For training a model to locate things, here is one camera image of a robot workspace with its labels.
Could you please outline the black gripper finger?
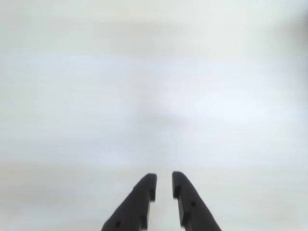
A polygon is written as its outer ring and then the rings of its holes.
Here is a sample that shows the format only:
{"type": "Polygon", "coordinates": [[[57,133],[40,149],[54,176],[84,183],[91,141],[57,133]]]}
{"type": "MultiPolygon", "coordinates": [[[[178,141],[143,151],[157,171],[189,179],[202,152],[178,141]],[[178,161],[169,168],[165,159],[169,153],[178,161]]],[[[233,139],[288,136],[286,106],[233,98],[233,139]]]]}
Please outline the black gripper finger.
{"type": "Polygon", "coordinates": [[[172,173],[173,198],[178,201],[180,226],[186,231],[221,231],[210,210],[185,174],[172,173]]]}
{"type": "Polygon", "coordinates": [[[146,174],[104,223],[102,231],[146,231],[151,202],[155,201],[157,175],[146,174]]]}

